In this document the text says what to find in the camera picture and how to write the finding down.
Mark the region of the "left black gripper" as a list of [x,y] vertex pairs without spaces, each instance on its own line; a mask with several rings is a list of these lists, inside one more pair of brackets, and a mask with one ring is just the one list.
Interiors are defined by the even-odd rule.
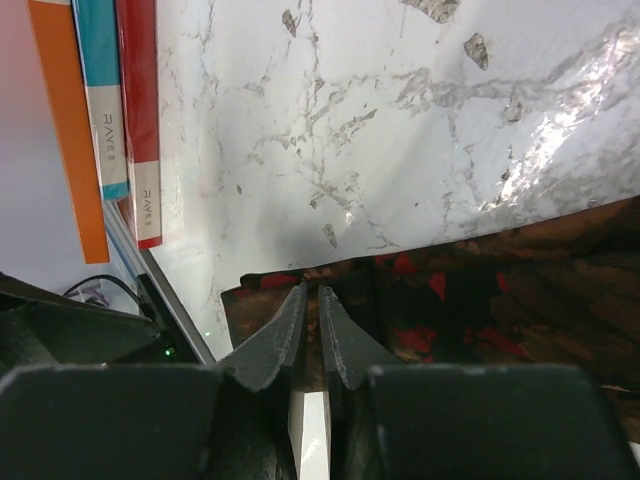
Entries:
[[166,363],[151,320],[67,299],[1,275],[1,368],[34,364]]

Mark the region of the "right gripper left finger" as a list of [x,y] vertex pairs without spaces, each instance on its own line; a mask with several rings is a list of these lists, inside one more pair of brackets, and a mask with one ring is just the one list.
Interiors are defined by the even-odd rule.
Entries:
[[272,319],[217,365],[216,479],[299,477],[307,299],[304,283],[293,287]]

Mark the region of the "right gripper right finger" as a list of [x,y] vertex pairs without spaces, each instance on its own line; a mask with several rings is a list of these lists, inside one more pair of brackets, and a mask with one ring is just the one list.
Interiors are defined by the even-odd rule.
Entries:
[[335,292],[318,291],[331,479],[382,479],[377,417],[369,387],[373,366],[400,360],[359,327]]

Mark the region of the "brown red patterned tie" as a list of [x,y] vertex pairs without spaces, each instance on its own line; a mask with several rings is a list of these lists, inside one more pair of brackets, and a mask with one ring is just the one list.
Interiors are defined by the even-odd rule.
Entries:
[[231,341],[309,289],[310,377],[319,389],[318,290],[408,363],[559,363],[639,396],[639,202],[392,254],[247,273],[222,293]]

